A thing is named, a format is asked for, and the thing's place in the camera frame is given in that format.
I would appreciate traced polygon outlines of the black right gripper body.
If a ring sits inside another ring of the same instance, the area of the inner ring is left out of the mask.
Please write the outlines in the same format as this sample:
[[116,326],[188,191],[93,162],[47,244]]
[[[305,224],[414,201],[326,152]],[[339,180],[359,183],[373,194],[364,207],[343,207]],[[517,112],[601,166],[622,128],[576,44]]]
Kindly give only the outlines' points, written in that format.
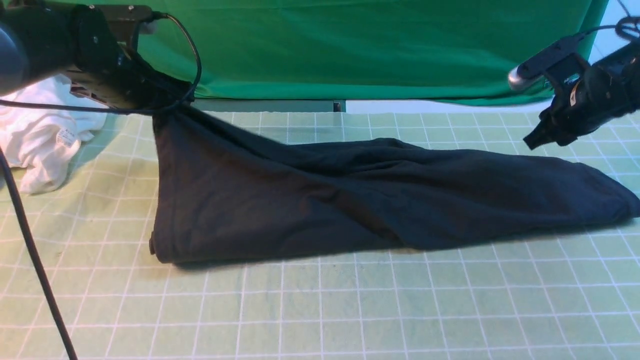
[[555,88],[551,84],[551,88],[554,91],[551,104],[540,112],[538,125],[523,139],[530,150],[553,142],[567,146],[599,129],[607,118],[608,73],[605,70],[590,65],[577,80]]

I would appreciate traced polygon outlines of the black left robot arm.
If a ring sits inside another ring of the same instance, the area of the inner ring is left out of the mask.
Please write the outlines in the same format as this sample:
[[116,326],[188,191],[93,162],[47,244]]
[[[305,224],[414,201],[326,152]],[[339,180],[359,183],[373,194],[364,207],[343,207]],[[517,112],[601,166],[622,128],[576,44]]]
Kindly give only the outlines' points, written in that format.
[[[156,70],[138,53],[140,34],[150,34],[161,19],[173,21],[190,45],[196,64],[192,82]],[[183,24],[149,6],[12,0],[1,8],[0,30],[2,96],[63,75],[72,95],[103,105],[2,100],[7,107],[152,115],[193,102],[202,76],[201,56]]]

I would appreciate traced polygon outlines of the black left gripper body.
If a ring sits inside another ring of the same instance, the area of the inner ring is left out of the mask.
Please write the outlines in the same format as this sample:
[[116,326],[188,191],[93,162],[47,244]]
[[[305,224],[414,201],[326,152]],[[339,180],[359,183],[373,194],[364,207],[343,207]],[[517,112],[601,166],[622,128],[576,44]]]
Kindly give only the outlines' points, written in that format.
[[157,71],[129,47],[119,48],[114,61],[94,68],[73,67],[65,76],[74,96],[110,109],[154,111],[195,100],[191,82]]

